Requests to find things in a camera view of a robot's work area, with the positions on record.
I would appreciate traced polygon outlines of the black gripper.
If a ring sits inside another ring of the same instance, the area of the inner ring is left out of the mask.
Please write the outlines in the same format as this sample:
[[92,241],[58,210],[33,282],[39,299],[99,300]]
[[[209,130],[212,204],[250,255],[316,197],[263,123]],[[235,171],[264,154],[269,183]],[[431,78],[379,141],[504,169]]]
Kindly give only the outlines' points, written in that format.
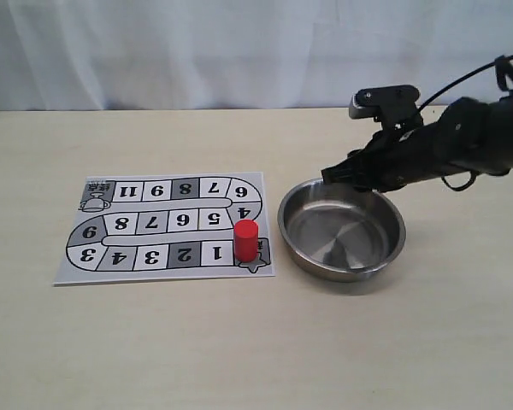
[[376,132],[364,148],[348,156],[349,160],[321,170],[324,184],[348,184],[356,192],[388,192],[430,179],[457,173],[450,154],[457,136],[457,121],[447,116],[402,132],[388,140]]

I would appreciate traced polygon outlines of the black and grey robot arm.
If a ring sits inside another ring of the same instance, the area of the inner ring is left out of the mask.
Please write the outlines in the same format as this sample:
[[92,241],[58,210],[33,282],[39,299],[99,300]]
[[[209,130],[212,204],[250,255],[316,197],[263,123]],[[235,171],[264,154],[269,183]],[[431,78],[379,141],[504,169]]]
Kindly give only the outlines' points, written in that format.
[[513,169],[513,97],[461,97],[427,125],[377,131],[361,149],[321,171],[327,184],[382,193],[461,173],[502,177]]

